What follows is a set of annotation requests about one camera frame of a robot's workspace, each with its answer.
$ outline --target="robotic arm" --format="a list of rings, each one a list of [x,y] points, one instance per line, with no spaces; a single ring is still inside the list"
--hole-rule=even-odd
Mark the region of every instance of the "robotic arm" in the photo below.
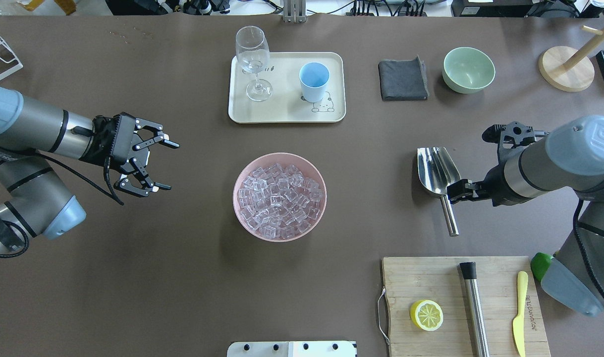
[[[447,188],[452,204],[490,199],[517,205],[571,187],[580,199],[573,231],[540,273],[543,289],[571,309],[594,316],[604,308],[604,117],[586,116],[552,133],[511,122],[494,125],[483,140],[498,144],[498,166],[483,181]],[[583,201],[589,201],[579,217]]]
[[[142,130],[152,137],[141,138]],[[86,217],[46,161],[57,160],[37,150],[103,167],[111,193],[95,187],[123,205],[110,186],[109,169],[121,174],[115,189],[137,197],[171,189],[153,181],[146,170],[149,147],[156,143],[179,147],[156,122],[127,113],[91,120],[0,88],[0,182],[12,197],[0,205],[0,257],[22,254],[28,237],[56,238]]]

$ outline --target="lemon slice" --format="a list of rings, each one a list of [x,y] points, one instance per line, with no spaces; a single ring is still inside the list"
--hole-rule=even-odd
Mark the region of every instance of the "lemon slice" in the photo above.
[[[426,331],[435,331],[442,325],[442,308],[431,300],[419,300],[410,308],[414,325]]]

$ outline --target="yellow knife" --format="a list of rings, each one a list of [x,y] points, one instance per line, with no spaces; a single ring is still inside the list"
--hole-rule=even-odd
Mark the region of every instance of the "yellow knife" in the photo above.
[[[526,274],[526,271],[517,273],[517,316],[513,319],[513,340],[521,357],[526,357],[524,352],[524,303],[528,285],[529,274]]]

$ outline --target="green bowl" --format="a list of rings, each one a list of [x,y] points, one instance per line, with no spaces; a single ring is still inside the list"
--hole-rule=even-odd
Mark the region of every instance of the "green bowl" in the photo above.
[[[494,81],[496,68],[481,50],[458,47],[449,51],[442,64],[442,78],[458,93],[476,93]]]

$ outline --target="scoop handle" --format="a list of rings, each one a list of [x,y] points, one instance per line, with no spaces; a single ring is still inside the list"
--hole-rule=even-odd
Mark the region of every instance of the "scoop handle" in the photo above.
[[[456,217],[454,217],[454,211],[451,210],[451,203],[446,194],[440,197],[440,203],[442,204],[442,212],[445,214],[445,221],[447,221],[447,230],[449,231],[449,236],[456,237],[458,235]]]

